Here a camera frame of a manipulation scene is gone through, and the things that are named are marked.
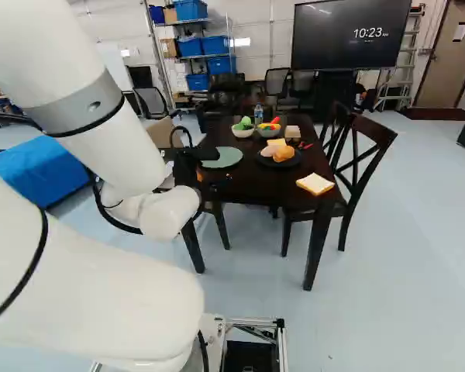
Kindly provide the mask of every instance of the ladder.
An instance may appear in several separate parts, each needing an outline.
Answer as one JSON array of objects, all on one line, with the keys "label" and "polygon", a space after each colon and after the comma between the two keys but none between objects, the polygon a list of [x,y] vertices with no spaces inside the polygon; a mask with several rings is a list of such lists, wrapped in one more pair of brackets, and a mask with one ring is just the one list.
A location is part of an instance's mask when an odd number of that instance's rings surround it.
[{"label": "ladder", "polygon": [[[383,68],[379,72],[379,78],[377,79],[377,98],[374,105],[374,109],[383,111],[386,105],[386,101],[396,100],[398,101],[396,110],[412,105],[412,85],[413,85],[413,72],[415,69],[415,57],[417,55],[417,35],[420,32],[420,25],[422,17],[424,16],[425,4],[421,3],[419,6],[412,7],[412,10],[408,14],[408,20],[413,19],[413,27],[411,30],[405,31],[403,41],[401,43],[400,55],[406,53],[404,63],[397,64],[394,68]],[[401,80],[391,81],[391,79],[403,71]],[[390,88],[399,88],[399,95],[389,95]]]}]

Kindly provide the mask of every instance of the dining table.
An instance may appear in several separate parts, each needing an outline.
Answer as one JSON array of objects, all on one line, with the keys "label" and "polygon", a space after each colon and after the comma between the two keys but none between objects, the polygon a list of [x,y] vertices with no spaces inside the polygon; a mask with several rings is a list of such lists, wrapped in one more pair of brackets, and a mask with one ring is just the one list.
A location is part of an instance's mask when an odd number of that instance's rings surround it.
[{"label": "dining table", "polygon": [[[278,137],[284,136],[286,126],[298,126],[301,141],[311,145],[301,152],[299,164],[287,168],[268,167],[262,164],[258,161],[257,154],[267,145],[267,139],[257,131],[249,138],[236,138],[231,127],[238,123],[241,117],[227,116],[208,127],[206,137],[199,146],[204,149],[218,146],[235,147],[241,150],[243,158],[239,163],[223,169],[200,167],[198,169],[201,175],[200,192],[205,204],[211,205],[208,211],[215,216],[222,242],[227,250],[230,249],[230,244],[222,213],[222,206],[226,203],[262,205],[272,211],[277,211],[279,208],[298,212],[314,211],[303,279],[303,289],[310,291],[329,230],[332,210],[335,203],[343,197],[310,116],[282,115],[279,119],[281,131]],[[296,180],[314,172],[334,182],[334,188],[315,196],[296,185]],[[184,240],[187,242],[193,262],[199,262],[205,269],[197,247],[196,234],[190,231],[191,229],[192,224],[185,227]]]}]

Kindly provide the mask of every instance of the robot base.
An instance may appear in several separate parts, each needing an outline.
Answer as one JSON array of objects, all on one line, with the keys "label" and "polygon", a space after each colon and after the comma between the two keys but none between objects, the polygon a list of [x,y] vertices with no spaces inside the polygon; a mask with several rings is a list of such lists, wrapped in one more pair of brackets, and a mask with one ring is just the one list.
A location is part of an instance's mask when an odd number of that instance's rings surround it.
[{"label": "robot base", "polygon": [[[286,328],[283,319],[231,318],[204,314],[200,329],[207,343],[209,372],[288,372]],[[228,340],[233,329],[263,342]],[[125,372],[94,363],[90,372]],[[206,372],[198,338],[181,372]]]}]

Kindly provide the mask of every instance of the black cable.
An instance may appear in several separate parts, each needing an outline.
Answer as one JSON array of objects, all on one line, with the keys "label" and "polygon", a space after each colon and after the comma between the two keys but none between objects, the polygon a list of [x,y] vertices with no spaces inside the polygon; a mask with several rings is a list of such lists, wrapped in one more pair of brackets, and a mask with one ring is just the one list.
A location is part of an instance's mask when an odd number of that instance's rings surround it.
[{"label": "black cable", "polygon": [[[102,195],[102,189],[103,189],[103,185],[104,185],[104,184],[105,184],[105,182],[102,184],[102,186],[101,186],[100,188],[97,189],[97,190],[98,190],[98,193],[99,193],[100,195]],[[118,203],[115,203],[114,205],[109,206],[109,207],[107,207],[106,205],[103,205],[103,204],[102,204],[102,207],[105,208],[105,209],[112,209],[112,208],[115,208],[115,207],[119,207],[119,206],[122,204],[122,202],[124,202],[124,199],[121,200],[121,201],[118,202]]]},{"label": "black cable", "polygon": [[46,242],[47,237],[48,237],[48,218],[47,218],[47,214],[42,209],[38,208],[38,210],[41,213],[41,225],[42,225],[41,226],[41,236],[40,236],[40,241],[38,242],[38,247],[36,248],[36,251],[33,254],[33,258],[31,259],[31,262],[29,263],[29,266],[26,269],[26,272],[22,276],[21,280],[15,286],[12,293],[0,305],[0,315],[2,315],[7,310],[7,308],[9,308],[9,306],[21,294],[24,287],[28,284],[29,279],[31,279],[34,271],[38,267],[38,263],[40,262],[40,258],[41,258],[42,254],[43,254],[44,249],[45,249],[45,245],[47,244],[47,242]]},{"label": "black cable", "polygon": [[98,193],[98,188],[96,187],[95,174],[87,167],[85,167],[85,170],[86,170],[86,173],[88,174],[88,178],[90,179],[90,183],[93,189],[96,207],[98,211],[100,212],[100,214],[102,215],[102,217],[112,226],[116,227],[117,229],[121,229],[122,231],[126,231],[127,233],[142,235],[143,232],[141,231],[141,229],[126,225],[125,223],[120,222],[118,219],[114,219],[110,214],[107,213],[107,211],[105,210],[105,207],[102,204],[102,198],[100,197],[100,194]]},{"label": "black cable", "polygon": [[170,148],[173,150],[174,149],[174,139],[172,138],[172,136],[174,135],[175,132],[177,132],[178,130],[181,130],[183,131],[184,133],[186,133],[188,135],[188,140],[189,140],[189,146],[190,148],[193,147],[193,141],[191,139],[191,133],[189,133],[189,130],[184,127],[184,126],[176,126],[172,129],[172,131],[170,131],[170,135],[169,135],[169,143],[171,144],[170,145]]},{"label": "black cable", "polygon": [[198,341],[200,342],[201,358],[203,359],[203,372],[209,372],[207,344],[205,343],[205,339],[203,338],[202,331],[198,331]]}]

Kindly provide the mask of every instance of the blue storage bin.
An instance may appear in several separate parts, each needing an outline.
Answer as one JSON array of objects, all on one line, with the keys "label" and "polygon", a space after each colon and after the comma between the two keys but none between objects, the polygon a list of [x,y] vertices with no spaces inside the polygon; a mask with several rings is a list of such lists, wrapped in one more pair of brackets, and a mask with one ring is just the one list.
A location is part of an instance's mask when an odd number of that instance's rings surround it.
[{"label": "blue storage bin", "polygon": [[207,18],[207,5],[200,0],[180,0],[174,1],[176,7],[177,20],[189,21],[191,19]]},{"label": "blue storage bin", "polygon": [[208,72],[210,75],[218,75],[218,74],[225,74],[227,72],[232,72],[233,74],[236,73],[236,57],[232,56],[231,59],[229,57],[215,57],[210,58],[207,62],[208,65]]},{"label": "blue storage bin", "polygon": [[148,10],[150,11],[150,16],[152,17],[152,20],[157,25],[162,25],[165,23],[163,6],[150,5],[150,8]]},{"label": "blue storage bin", "polygon": [[190,91],[206,91],[208,90],[208,75],[207,74],[190,74],[186,75],[188,87]]},{"label": "blue storage bin", "polygon": [[229,53],[227,36],[209,36],[201,39],[201,46],[205,54]]},{"label": "blue storage bin", "polygon": [[203,54],[199,37],[188,41],[178,41],[177,44],[182,57],[201,56]]}]

